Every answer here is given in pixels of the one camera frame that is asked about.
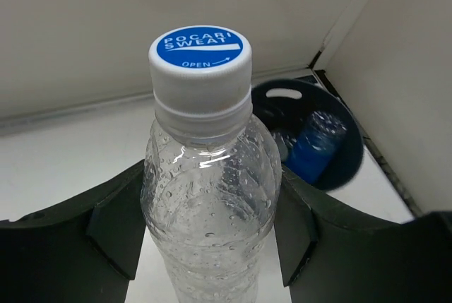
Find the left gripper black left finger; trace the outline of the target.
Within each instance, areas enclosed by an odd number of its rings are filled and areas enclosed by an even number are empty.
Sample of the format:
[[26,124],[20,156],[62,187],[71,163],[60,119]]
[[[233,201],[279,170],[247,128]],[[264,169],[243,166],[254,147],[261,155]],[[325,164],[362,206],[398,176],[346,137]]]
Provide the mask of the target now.
[[2,302],[124,302],[145,222],[143,162],[61,203],[1,221]]

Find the clear plastic bottle white cap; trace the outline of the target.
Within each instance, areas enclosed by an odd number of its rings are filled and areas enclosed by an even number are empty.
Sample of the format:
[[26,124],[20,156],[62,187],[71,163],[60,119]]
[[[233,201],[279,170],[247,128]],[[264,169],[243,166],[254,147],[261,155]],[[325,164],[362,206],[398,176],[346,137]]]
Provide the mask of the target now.
[[253,113],[252,50],[213,25],[166,32],[148,52],[155,118],[141,209],[180,302],[255,302],[282,179]]

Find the blue label plastic bottle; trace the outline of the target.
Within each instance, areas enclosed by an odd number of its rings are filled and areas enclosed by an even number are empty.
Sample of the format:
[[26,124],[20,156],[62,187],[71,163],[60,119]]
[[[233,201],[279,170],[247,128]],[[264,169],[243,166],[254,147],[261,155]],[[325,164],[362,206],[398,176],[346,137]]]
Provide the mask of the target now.
[[334,114],[312,112],[285,165],[308,184],[314,184],[336,154],[346,133],[346,125]]

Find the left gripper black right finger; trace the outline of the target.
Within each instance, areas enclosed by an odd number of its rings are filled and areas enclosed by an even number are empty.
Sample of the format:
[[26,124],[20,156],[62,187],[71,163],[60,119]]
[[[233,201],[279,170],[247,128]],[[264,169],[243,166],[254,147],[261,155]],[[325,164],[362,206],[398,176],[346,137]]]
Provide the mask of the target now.
[[275,236],[293,302],[451,301],[449,212],[390,222],[284,169]]

